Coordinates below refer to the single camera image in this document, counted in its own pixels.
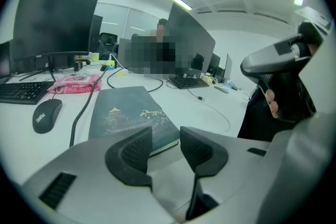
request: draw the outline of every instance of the computer mouse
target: computer mouse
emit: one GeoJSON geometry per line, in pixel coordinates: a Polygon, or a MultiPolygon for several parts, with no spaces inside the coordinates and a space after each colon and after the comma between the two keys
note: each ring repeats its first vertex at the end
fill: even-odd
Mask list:
{"type": "Polygon", "coordinates": [[[33,114],[34,131],[38,134],[45,134],[51,131],[61,108],[62,101],[58,99],[50,99],[41,103],[33,114]]]}

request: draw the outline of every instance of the book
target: book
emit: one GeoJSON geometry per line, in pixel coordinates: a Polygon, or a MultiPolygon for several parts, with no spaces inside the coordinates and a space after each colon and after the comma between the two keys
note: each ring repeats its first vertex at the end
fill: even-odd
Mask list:
{"type": "Polygon", "coordinates": [[[91,118],[89,139],[152,126],[151,155],[178,143],[179,129],[171,122],[145,87],[126,87],[99,92],[91,118]]]}

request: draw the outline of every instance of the monitor stand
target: monitor stand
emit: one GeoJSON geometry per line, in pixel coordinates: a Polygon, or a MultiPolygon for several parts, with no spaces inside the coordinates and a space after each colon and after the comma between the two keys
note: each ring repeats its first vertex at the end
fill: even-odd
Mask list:
{"type": "Polygon", "coordinates": [[[27,75],[27,76],[21,78],[19,81],[22,81],[22,80],[24,80],[24,79],[30,78],[30,77],[32,77],[32,76],[34,76],[34,75],[37,75],[37,74],[40,74],[40,73],[43,73],[43,72],[46,72],[46,71],[49,71],[49,73],[51,74],[51,77],[52,77],[53,80],[56,82],[56,79],[55,79],[55,77],[54,77],[54,75],[53,75],[54,68],[53,68],[53,66],[51,65],[51,61],[50,61],[50,58],[49,58],[49,57],[48,57],[48,67],[45,67],[45,68],[42,68],[42,69],[40,69],[40,70],[38,70],[38,71],[36,71],[36,72],[33,72],[33,73],[31,73],[31,74],[29,74],[29,75],[27,75]]]}

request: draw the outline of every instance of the pink tissue pack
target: pink tissue pack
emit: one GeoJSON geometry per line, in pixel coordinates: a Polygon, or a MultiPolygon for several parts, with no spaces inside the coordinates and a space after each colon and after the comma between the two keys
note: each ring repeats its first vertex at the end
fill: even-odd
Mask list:
{"type": "MultiPolygon", "coordinates": [[[[84,93],[90,92],[94,82],[99,79],[98,75],[89,76],[72,76],[66,75],[61,79],[58,79],[48,91],[51,93],[84,93]]],[[[101,79],[98,81],[95,91],[101,89],[101,79]]]]}

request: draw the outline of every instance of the keyboard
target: keyboard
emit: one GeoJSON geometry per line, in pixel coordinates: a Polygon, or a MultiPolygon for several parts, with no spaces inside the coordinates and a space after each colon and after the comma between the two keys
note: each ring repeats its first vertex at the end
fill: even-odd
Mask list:
{"type": "Polygon", "coordinates": [[[179,89],[209,87],[209,84],[200,78],[194,79],[194,78],[175,77],[174,79],[171,79],[171,82],[179,89]]]}
{"type": "Polygon", "coordinates": [[[0,103],[37,104],[54,82],[26,82],[0,85],[0,103]]]}

